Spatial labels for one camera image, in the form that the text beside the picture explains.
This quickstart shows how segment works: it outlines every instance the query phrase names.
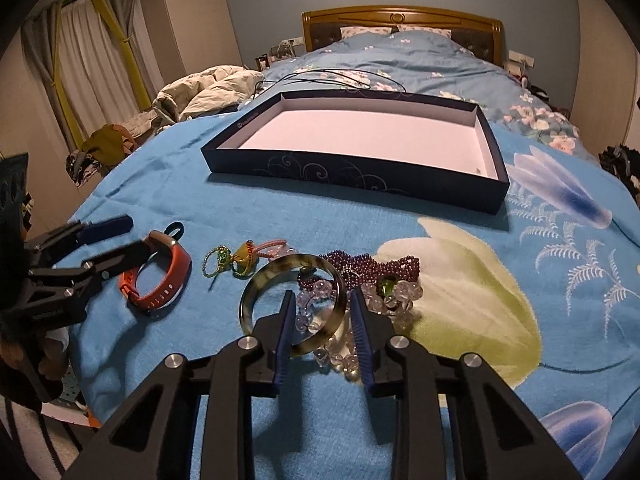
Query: floral pillow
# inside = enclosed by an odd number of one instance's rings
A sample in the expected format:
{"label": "floral pillow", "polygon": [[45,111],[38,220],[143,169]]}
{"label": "floral pillow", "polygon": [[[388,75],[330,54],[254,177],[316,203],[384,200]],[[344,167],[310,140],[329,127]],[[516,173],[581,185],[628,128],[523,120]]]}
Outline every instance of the floral pillow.
{"label": "floral pillow", "polygon": [[363,32],[372,32],[373,34],[389,35],[391,34],[391,27],[340,27],[342,33],[342,39],[362,34]]}
{"label": "floral pillow", "polygon": [[406,32],[408,30],[426,30],[427,32],[433,32],[435,34],[444,36],[445,38],[451,39],[450,28],[423,27],[422,25],[398,25],[398,30],[400,32]]}

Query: silver bolt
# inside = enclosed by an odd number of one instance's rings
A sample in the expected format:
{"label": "silver bolt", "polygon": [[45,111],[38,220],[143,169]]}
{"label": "silver bolt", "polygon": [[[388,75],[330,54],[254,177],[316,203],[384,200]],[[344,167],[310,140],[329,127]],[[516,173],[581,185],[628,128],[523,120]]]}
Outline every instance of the silver bolt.
{"label": "silver bolt", "polygon": [[251,350],[258,346],[258,340],[255,337],[251,337],[250,335],[246,335],[238,339],[238,346],[242,350]]}
{"label": "silver bolt", "polygon": [[409,340],[403,335],[395,335],[389,340],[389,342],[393,348],[402,349],[409,346]]}
{"label": "silver bolt", "polygon": [[469,368],[478,368],[482,364],[482,358],[478,354],[466,354],[462,361]]}
{"label": "silver bolt", "polygon": [[184,362],[184,357],[180,354],[171,354],[164,358],[164,366],[167,368],[180,368]]}

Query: bed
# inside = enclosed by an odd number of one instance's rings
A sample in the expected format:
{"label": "bed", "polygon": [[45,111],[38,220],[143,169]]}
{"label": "bed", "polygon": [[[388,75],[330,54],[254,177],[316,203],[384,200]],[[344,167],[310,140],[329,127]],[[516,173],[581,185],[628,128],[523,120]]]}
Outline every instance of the bed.
{"label": "bed", "polygon": [[[423,30],[336,37],[341,26],[398,23],[450,28],[452,38]],[[497,66],[496,20],[351,7],[305,14],[303,25],[310,52],[265,72],[254,99],[232,114],[171,126],[77,211],[84,221],[127,213],[135,226],[66,263],[176,220],[194,262],[188,286],[158,315],[135,313],[110,283],[72,328],[72,365],[89,406],[104,421],[165,355],[205,356],[242,335],[236,312],[246,283],[229,273],[204,278],[210,248],[286,238],[314,254],[412,254],[425,290],[412,336],[435,353],[482,354],[580,473],[603,479],[640,419],[640,212],[627,190],[594,165],[566,118]],[[490,216],[366,189],[209,173],[200,148],[224,128],[275,92],[327,86],[477,102],[511,180],[503,208]],[[141,292],[160,274],[150,266]],[[257,316],[279,307],[284,288],[260,298]],[[281,396],[254,399],[253,409],[256,478],[389,478],[393,404],[367,399],[361,385],[337,373],[320,373],[311,358],[293,360]]]}

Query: yellow-green petal print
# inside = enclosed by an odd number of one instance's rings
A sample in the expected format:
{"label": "yellow-green petal print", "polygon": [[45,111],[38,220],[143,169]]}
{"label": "yellow-green petal print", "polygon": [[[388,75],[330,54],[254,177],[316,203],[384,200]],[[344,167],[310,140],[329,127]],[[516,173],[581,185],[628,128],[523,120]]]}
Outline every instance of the yellow-green petal print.
{"label": "yellow-green petal print", "polygon": [[422,314],[412,338],[434,354],[477,352],[515,388],[540,364],[542,340],[529,300],[491,247],[447,222],[420,218],[430,238],[400,238],[380,262],[420,259]]}

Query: headboard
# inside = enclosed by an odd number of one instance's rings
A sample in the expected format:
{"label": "headboard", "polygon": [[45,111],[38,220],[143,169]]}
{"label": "headboard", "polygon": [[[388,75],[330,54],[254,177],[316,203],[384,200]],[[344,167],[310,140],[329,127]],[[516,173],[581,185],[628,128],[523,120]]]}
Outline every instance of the headboard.
{"label": "headboard", "polygon": [[341,39],[340,27],[423,25],[450,28],[451,39],[479,59],[502,66],[502,22],[456,10],[429,7],[362,6],[315,10],[302,15],[308,52]]}

